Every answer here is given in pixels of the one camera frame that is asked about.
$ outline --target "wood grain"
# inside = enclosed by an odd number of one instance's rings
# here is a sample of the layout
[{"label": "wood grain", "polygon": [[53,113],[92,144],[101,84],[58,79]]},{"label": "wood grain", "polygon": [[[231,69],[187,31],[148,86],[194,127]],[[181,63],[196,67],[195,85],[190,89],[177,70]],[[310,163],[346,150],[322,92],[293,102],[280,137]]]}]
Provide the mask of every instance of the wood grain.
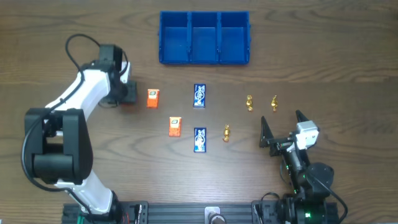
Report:
[{"label": "wood grain", "polygon": [[[250,64],[160,64],[161,10],[250,11]],[[28,183],[19,155],[24,113],[75,79],[64,43],[82,32],[121,46],[138,82],[136,106],[97,108],[88,121],[94,170],[120,199],[250,202],[287,193],[280,158],[258,148],[260,117],[286,136],[300,109],[322,130],[308,153],[335,169],[332,188],[349,208],[345,222],[398,222],[397,19],[398,2],[388,0],[0,1],[0,219],[60,223],[62,204],[72,201]],[[71,51],[81,63],[98,53],[84,39]],[[192,109],[199,82],[207,84],[205,110]],[[146,109],[148,88],[160,89],[158,110]],[[169,116],[183,118],[182,137],[168,137]],[[195,126],[208,128],[206,154],[193,153]]]}]

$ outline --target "wooden table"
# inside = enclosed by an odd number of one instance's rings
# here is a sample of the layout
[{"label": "wooden table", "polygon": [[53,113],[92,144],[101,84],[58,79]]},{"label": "wooden table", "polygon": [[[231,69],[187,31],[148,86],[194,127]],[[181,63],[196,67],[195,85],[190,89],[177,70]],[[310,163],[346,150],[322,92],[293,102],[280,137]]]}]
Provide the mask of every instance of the wooden table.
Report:
[{"label": "wooden table", "polygon": [[[160,64],[161,10],[250,11],[249,65]],[[81,32],[121,46],[138,82],[136,106],[97,108],[88,120],[93,168],[121,200],[251,202],[290,192],[279,177],[281,158],[258,148],[260,117],[283,137],[300,109],[322,130],[308,154],[334,168],[332,189],[348,205],[346,223],[398,222],[397,18],[398,2],[383,0],[0,2],[0,219],[60,223],[63,203],[72,202],[30,184],[20,151],[25,112],[76,78],[64,43]],[[98,54],[85,39],[71,51],[80,63]],[[207,84],[205,110],[192,108],[194,83]],[[148,88],[160,89],[158,110],[146,109]],[[180,138],[168,137],[170,116],[183,119]],[[225,124],[229,143],[221,140]],[[208,129],[206,154],[193,153],[197,126]]]}]

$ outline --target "orange box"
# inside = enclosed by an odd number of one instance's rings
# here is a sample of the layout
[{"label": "orange box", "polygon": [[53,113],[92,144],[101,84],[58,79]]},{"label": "orange box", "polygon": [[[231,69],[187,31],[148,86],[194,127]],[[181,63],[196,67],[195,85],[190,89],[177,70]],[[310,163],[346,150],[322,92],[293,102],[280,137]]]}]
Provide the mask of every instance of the orange box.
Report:
[{"label": "orange box", "polygon": [[147,108],[157,109],[159,104],[159,90],[148,89]]},{"label": "orange box", "polygon": [[180,137],[181,136],[181,117],[170,117],[169,124],[169,136]]}]

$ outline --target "blue wrapper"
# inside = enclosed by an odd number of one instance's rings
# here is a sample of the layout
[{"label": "blue wrapper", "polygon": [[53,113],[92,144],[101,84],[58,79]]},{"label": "blue wrapper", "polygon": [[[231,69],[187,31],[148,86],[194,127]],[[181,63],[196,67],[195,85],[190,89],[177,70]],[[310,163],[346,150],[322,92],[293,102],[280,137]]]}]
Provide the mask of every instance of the blue wrapper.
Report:
[{"label": "blue wrapper", "polygon": [[206,128],[195,128],[193,152],[206,152]]},{"label": "blue wrapper", "polygon": [[193,97],[194,108],[204,108],[206,104],[206,84],[195,84]]}]

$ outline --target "blue tray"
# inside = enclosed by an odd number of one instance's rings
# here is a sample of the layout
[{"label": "blue tray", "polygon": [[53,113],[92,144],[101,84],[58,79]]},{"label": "blue tray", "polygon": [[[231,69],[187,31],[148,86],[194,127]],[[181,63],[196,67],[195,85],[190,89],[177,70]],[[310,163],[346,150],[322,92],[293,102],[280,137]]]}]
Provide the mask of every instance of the blue tray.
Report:
[{"label": "blue tray", "polygon": [[160,63],[244,65],[250,41],[247,11],[160,12]]}]

